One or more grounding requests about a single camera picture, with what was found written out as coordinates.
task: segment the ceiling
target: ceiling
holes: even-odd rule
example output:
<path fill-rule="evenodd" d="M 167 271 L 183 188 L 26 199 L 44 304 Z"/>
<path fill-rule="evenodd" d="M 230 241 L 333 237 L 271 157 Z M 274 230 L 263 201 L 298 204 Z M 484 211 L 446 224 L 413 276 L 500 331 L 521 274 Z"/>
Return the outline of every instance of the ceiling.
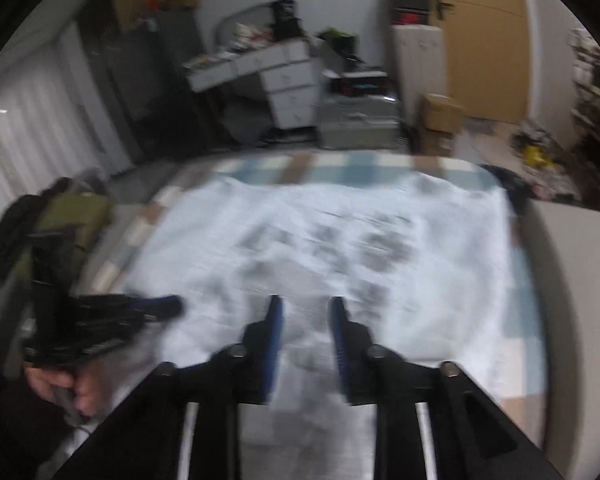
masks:
<path fill-rule="evenodd" d="M 53 40 L 87 0 L 43 0 L 0 52 L 0 74 L 36 48 Z"/>

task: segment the door handle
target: door handle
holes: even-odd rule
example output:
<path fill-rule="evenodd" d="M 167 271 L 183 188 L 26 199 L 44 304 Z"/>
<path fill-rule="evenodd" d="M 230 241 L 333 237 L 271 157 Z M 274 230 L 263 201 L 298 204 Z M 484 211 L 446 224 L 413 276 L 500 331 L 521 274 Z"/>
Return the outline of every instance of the door handle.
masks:
<path fill-rule="evenodd" d="M 436 0 L 436 12 L 438 14 L 438 19 L 443 21 L 445 19 L 445 9 L 453 9 L 454 7 L 454 4 L 448 4 L 442 0 Z"/>

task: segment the gray storage box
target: gray storage box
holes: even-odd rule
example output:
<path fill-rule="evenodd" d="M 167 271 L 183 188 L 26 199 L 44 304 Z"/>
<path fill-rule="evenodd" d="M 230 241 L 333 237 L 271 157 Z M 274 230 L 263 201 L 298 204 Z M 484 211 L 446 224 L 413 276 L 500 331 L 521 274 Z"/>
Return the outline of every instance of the gray storage box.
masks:
<path fill-rule="evenodd" d="M 392 95 L 325 94 L 318 107 L 318 141 L 332 150 L 389 149 L 397 145 L 400 103 Z"/>

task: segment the white sheet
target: white sheet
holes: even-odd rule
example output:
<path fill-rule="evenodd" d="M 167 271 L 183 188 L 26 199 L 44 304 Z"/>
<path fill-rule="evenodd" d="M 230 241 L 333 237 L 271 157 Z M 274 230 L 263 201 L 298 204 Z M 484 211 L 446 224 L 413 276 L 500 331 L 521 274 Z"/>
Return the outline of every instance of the white sheet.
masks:
<path fill-rule="evenodd" d="M 268 296 L 283 296 L 272 403 L 244 410 L 244 477 L 372 478 L 374 410 L 338 392 L 328 298 L 347 298 L 380 344 L 421 364 L 456 361 L 495 395 L 508 236 L 502 190 L 423 174 L 373 189 L 216 180 L 166 215 L 125 286 L 184 298 L 151 359 L 180 367 L 238 341 Z"/>

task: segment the hand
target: hand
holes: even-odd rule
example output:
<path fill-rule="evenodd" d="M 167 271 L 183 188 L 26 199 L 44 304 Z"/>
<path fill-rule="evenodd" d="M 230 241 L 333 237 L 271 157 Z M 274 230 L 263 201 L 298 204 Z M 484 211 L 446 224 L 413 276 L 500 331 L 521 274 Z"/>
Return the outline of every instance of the hand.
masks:
<path fill-rule="evenodd" d="M 75 377 L 58 370 L 33 368 L 29 363 L 25 363 L 25 374 L 31 389 L 49 402 L 56 402 L 52 386 L 72 388 L 75 392 L 74 406 L 85 416 L 93 416 L 103 409 L 109 396 L 104 367 L 100 361 L 83 365 Z"/>

